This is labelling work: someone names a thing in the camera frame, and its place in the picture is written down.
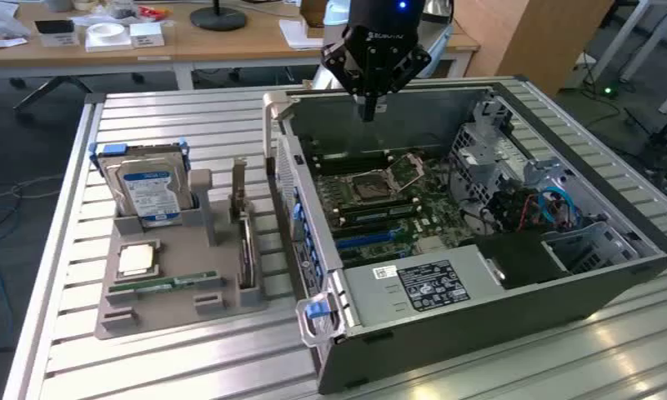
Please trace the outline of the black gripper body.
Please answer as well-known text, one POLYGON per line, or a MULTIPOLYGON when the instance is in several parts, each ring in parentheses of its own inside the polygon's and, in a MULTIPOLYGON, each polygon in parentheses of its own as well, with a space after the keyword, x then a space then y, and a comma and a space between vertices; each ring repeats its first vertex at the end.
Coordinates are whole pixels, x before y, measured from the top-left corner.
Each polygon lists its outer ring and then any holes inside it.
POLYGON ((421 1, 356 0, 349 3, 342 41, 363 71, 365 93, 371 48, 397 48, 407 53, 419 44, 417 25, 423 10, 421 1))

